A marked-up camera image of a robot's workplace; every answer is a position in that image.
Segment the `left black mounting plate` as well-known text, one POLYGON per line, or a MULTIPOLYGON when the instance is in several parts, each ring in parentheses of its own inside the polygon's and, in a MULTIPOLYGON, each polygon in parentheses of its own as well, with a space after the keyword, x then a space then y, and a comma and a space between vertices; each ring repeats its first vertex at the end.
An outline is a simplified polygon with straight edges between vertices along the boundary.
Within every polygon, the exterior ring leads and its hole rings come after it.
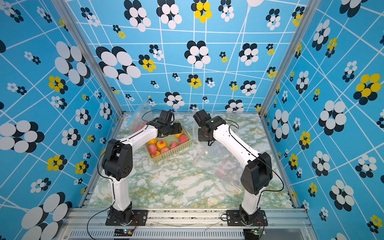
POLYGON ((130 210, 124 212, 115 209, 109 210, 106 226, 145 226, 148 210, 130 210))

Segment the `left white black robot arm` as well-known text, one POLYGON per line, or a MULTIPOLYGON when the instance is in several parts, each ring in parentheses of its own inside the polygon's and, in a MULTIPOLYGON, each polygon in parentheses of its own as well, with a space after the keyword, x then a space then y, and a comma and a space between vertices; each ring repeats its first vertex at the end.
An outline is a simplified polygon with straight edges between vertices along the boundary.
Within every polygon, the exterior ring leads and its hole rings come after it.
POLYGON ((128 137, 108 142, 101 162, 105 177, 111 181, 113 192, 108 225, 129 225, 132 220, 136 220, 128 191, 128 176, 133 170, 133 154, 150 140, 180 134, 182 126, 174 121, 175 115, 172 111, 162 110, 159 117, 146 122, 128 137))

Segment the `black mounting plate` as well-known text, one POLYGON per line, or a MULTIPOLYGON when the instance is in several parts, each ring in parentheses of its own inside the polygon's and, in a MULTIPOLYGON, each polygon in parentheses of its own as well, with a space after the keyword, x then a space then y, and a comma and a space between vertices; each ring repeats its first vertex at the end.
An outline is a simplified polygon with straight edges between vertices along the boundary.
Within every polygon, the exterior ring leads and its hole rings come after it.
POLYGON ((145 226, 148 210, 130 210, 124 212, 115 209, 109 210, 106 226, 145 226))
POLYGON ((258 210, 252 215, 240 210, 227 210, 226 216, 230 227, 267 227, 269 225, 263 210, 258 210))

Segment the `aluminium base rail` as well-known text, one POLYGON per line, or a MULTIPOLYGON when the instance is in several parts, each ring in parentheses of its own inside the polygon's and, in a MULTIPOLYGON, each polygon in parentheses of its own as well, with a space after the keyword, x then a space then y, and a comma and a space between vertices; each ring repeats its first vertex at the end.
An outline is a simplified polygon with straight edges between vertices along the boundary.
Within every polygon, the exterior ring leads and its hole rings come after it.
POLYGON ((266 209, 267 227, 230 227, 226 209, 148 209, 145 226, 106 226, 107 212, 74 209, 58 240, 317 240, 303 209, 266 209))

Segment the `pale green plastic basket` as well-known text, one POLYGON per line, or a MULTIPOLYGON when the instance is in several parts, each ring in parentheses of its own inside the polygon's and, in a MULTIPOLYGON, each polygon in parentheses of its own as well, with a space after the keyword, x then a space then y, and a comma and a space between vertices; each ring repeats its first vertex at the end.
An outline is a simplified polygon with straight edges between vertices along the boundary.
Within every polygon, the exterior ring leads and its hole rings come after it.
POLYGON ((183 123, 178 120, 176 120, 176 123, 181 124, 181 127, 183 129, 181 134, 169 135, 166 137, 157 138, 157 142, 161 140, 166 141, 168 145, 167 147, 163 148, 162 150, 158 149, 158 151, 150 154, 148 151, 148 146, 149 146, 148 142, 145 144, 147 154, 154 163, 157 163, 159 161, 166 160, 169 157, 175 156, 176 154, 179 154, 181 150, 188 148, 192 144, 192 137, 187 131, 187 129, 185 128, 185 126, 183 125, 183 123), (184 144, 180 144, 179 142, 180 135, 186 135, 189 138, 189 140, 184 144))

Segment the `clear zip-top bag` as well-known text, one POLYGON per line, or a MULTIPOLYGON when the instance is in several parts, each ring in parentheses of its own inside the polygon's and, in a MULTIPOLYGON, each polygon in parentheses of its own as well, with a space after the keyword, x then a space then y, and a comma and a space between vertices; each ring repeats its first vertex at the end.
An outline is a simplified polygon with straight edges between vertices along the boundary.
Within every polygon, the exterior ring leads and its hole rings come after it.
POLYGON ((129 134, 133 134, 143 128, 147 121, 144 120, 143 115, 152 110, 150 105, 151 96, 148 96, 133 112, 128 122, 126 123, 127 131, 129 134))

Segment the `plain yellow peach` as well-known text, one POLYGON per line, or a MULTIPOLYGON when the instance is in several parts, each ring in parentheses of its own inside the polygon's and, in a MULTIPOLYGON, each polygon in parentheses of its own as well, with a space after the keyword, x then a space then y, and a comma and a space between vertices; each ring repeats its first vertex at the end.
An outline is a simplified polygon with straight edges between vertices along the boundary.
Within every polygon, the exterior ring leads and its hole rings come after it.
POLYGON ((157 143, 157 138, 148 141, 148 145, 156 144, 156 143, 157 143))

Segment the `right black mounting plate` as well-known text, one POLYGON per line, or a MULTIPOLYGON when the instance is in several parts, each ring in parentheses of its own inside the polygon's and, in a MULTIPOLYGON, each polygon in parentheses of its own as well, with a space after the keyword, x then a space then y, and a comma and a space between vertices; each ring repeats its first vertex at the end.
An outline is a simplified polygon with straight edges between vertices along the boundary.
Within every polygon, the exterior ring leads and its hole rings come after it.
POLYGON ((252 215, 240 210, 227 210, 226 216, 230 227, 267 227, 269 225, 263 210, 258 210, 252 215))

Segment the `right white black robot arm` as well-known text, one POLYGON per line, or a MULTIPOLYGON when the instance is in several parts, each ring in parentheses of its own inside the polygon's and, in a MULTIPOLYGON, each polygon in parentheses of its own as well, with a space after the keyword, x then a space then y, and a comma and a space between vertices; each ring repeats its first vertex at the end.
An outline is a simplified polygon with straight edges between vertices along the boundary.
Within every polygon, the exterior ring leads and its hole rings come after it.
POLYGON ((234 131, 239 125, 205 110, 194 114, 194 137, 202 147, 195 162, 244 192, 239 217, 252 226, 262 219, 260 199, 273 178, 271 157, 245 143, 234 131))

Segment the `yellow red blush peach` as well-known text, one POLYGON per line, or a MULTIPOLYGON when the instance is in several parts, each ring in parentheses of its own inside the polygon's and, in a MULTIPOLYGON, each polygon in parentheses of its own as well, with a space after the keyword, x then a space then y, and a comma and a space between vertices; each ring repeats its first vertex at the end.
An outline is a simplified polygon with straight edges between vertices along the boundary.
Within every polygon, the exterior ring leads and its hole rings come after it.
POLYGON ((159 150, 162 150, 163 148, 165 148, 165 147, 168 146, 168 145, 167 145, 167 142, 164 141, 164 140, 158 141, 158 142, 156 143, 156 145, 157 145, 157 147, 158 147, 159 150))

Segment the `pink peach right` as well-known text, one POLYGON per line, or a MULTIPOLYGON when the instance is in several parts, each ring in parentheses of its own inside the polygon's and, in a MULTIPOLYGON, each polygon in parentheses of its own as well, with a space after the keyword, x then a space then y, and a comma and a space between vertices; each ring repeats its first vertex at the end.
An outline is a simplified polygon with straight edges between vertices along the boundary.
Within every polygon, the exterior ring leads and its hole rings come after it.
POLYGON ((186 135, 180 135, 179 136, 179 142, 180 144, 184 144, 189 140, 189 138, 186 135))

